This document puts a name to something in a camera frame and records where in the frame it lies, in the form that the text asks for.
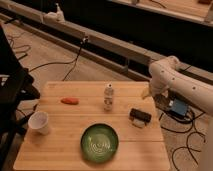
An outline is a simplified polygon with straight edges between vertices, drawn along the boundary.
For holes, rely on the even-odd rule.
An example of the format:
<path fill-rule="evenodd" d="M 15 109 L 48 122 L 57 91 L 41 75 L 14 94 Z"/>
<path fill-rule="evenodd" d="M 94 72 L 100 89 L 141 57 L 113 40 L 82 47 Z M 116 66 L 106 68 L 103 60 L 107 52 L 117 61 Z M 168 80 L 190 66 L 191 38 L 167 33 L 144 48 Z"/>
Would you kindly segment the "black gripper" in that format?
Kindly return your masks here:
<path fill-rule="evenodd" d="M 132 121 L 132 124 L 138 128 L 145 127 L 144 122 L 151 121 L 151 115 L 149 113 L 146 113 L 146 112 L 140 111 L 138 109 L 134 109 L 134 108 L 131 109 L 130 116 L 136 118 Z"/>

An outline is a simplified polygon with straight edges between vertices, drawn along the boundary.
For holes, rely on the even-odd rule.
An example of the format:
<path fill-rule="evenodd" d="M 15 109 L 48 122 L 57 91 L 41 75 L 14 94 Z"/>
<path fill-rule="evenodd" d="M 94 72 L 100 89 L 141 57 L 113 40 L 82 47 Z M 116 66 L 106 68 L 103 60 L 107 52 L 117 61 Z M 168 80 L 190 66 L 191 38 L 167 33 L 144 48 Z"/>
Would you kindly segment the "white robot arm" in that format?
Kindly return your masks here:
<path fill-rule="evenodd" d="M 151 79 L 141 92 L 141 98 L 155 97 L 168 89 L 174 90 L 206 114 L 213 116 L 213 85 L 179 72 L 180 61 L 169 56 L 149 65 Z"/>

